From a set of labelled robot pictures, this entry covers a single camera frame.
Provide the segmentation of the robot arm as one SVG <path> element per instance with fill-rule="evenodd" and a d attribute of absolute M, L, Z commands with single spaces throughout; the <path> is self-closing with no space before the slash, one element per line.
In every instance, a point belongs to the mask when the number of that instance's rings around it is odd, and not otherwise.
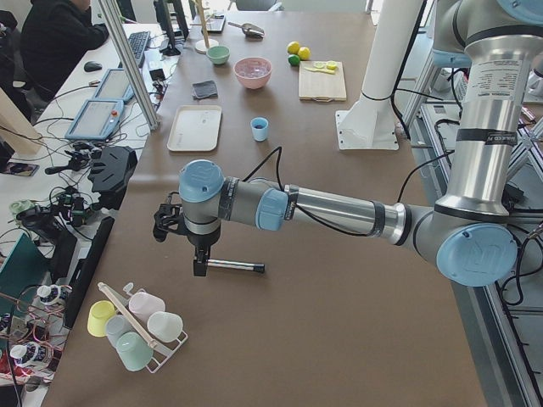
<path fill-rule="evenodd" d="M 184 231 L 195 247 L 195 274 L 205 274 L 224 220 L 275 231 L 285 220 L 309 218 L 351 236 L 411 248 L 468 287 L 503 278 L 518 249 L 501 196 L 530 65 L 541 50 L 539 1 L 438 2 L 435 63 L 468 64 L 470 75 L 447 190 L 431 207 L 242 181 L 205 159 L 186 164 L 179 194 Z"/>

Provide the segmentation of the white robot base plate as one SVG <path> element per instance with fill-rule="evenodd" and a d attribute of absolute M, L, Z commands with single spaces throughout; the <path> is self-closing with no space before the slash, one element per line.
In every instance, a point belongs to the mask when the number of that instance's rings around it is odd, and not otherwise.
<path fill-rule="evenodd" d="M 395 115 L 389 101 L 360 99 L 335 112 L 340 150 L 397 150 Z"/>

